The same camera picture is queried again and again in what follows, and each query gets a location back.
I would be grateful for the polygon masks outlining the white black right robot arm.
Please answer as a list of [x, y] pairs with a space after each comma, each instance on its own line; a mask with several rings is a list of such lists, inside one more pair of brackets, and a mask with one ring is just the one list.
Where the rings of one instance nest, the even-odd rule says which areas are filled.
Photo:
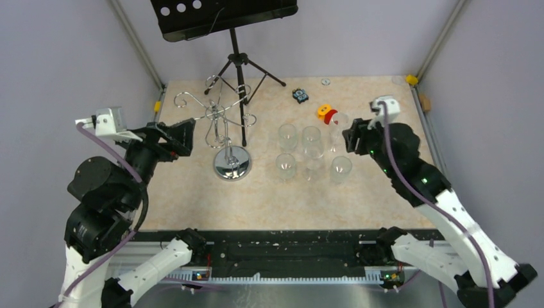
[[534, 281], [533, 266], [506, 255], [461, 204], [444, 174], [420, 157], [420, 138], [404, 123], [370, 126], [355, 119], [342, 133], [346, 150], [369, 155], [395, 192], [424, 215], [453, 249], [449, 255], [410, 232], [382, 228], [376, 257], [410, 264], [451, 289], [465, 307], [505, 307]]

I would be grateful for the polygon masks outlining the large plain wine glass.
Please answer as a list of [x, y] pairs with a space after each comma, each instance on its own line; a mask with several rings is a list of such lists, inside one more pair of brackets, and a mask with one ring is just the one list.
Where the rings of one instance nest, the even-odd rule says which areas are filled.
[[341, 147], [342, 132], [349, 124], [349, 116], [346, 113], [335, 113], [329, 122], [330, 151], [336, 152]]

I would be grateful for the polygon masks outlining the tall wine glass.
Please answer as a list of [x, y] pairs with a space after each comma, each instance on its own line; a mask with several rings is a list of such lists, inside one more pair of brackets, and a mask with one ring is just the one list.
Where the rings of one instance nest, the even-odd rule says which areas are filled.
[[310, 182], [317, 179], [323, 169], [324, 147], [321, 142], [312, 142], [304, 148], [303, 154], [305, 179]]

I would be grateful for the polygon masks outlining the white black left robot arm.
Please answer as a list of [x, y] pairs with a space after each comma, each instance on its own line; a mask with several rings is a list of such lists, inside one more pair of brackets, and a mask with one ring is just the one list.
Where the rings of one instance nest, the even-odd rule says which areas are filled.
[[205, 259], [205, 238], [194, 229], [133, 271], [107, 277], [112, 257], [140, 230], [149, 210], [148, 185], [156, 166], [192, 153], [196, 122], [151, 122], [142, 128], [103, 115], [80, 119], [78, 131], [110, 158], [91, 157], [77, 168], [68, 192], [79, 204], [65, 226], [65, 277], [57, 307], [133, 307], [170, 272]]

